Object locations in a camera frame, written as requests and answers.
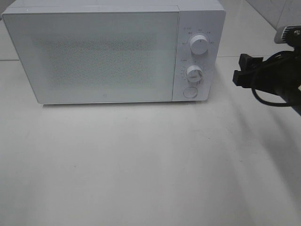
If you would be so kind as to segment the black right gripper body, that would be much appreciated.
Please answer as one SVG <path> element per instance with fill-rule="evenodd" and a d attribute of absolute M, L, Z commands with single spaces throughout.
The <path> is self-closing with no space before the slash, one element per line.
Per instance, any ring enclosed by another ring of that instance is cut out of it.
<path fill-rule="evenodd" d="M 301 52 L 282 51 L 264 61 L 251 81 L 251 91 L 262 104 L 271 104 L 258 90 L 281 97 L 285 104 L 301 102 Z"/>

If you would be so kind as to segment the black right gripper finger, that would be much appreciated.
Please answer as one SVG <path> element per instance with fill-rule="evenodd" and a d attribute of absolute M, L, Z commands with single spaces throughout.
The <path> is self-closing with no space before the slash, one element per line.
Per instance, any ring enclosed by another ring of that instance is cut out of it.
<path fill-rule="evenodd" d="M 242 72 L 235 70 L 233 73 L 233 83 L 236 86 L 243 87 L 243 88 L 250 88 L 253 79 L 252 72 Z"/>
<path fill-rule="evenodd" d="M 252 57 L 248 54 L 241 54 L 238 64 L 241 70 L 253 70 L 260 66 L 262 62 L 263 57 Z"/>

